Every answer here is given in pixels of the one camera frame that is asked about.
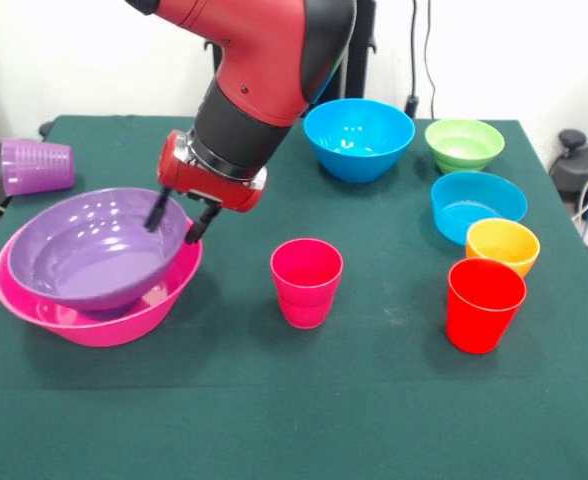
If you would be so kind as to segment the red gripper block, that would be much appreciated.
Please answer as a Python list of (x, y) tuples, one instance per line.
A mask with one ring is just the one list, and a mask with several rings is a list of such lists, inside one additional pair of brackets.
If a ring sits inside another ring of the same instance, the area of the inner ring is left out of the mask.
[(171, 196), (171, 190), (196, 199), (211, 201), (201, 216), (190, 226), (186, 244), (198, 243), (210, 224), (221, 212), (221, 207), (240, 213), (252, 210), (263, 195), (268, 170), (262, 167), (249, 180), (227, 178), (201, 162), (193, 148), (193, 132), (173, 130), (160, 153), (157, 167), (161, 189), (144, 223), (148, 232), (160, 226)]

